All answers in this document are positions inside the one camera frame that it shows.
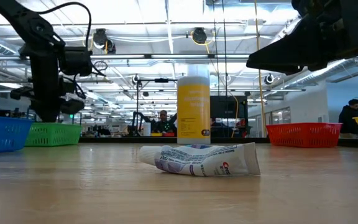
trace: workstation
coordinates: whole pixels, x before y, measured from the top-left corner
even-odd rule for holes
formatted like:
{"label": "workstation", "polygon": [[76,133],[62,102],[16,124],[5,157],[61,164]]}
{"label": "workstation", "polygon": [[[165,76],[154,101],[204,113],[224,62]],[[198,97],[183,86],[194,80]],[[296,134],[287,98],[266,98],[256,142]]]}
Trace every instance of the workstation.
{"label": "workstation", "polygon": [[308,3],[0,0],[0,223],[358,223],[358,1]]}

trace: green basket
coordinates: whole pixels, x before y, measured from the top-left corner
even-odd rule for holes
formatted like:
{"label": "green basket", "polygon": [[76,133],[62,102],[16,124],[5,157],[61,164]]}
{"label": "green basket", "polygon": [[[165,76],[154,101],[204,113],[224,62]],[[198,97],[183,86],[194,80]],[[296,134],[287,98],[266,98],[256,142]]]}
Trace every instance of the green basket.
{"label": "green basket", "polygon": [[78,144],[81,130],[80,125],[33,123],[25,146],[67,146]]}

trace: yellow pole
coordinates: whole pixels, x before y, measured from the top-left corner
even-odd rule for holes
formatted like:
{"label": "yellow pole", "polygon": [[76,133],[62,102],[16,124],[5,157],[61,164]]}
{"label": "yellow pole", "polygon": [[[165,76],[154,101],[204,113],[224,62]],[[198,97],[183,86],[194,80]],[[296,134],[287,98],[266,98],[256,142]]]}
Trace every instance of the yellow pole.
{"label": "yellow pole", "polygon": [[[256,41],[257,41],[257,50],[260,49],[260,44],[259,44],[259,27],[258,27],[258,10],[257,10],[257,4],[258,4],[258,0],[254,0],[254,5],[255,5],[255,21],[256,21]],[[265,117],[265,102],[263,101],[264,99],[264,95],[263,95],[263,91],[262,91],[262,73],[260,72],[259,69],[259,94],[260,94],[260,105],[262,106],[262,126],[264,128],[264,135],[263,137],[266,137],[266,117]]]}

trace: red basket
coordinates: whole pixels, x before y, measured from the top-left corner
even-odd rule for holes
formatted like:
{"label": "red basket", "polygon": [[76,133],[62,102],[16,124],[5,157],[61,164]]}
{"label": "red basket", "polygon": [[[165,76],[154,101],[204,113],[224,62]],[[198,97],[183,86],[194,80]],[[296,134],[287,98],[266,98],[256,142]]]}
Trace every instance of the red basket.
{"label": "red basket", "polygon": [[266,125],[274,146],[335,147],[342,124],[296,123]]}

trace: blue basket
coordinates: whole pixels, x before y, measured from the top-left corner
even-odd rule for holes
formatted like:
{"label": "blue basket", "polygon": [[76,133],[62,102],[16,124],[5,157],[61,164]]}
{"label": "blue basket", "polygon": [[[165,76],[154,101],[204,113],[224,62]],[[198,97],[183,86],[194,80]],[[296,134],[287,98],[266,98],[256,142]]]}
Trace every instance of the blue basket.
{"label": "blue basket", "polygon": [[0,117],[0,152],[22,149],[32,123],[29,119]]}

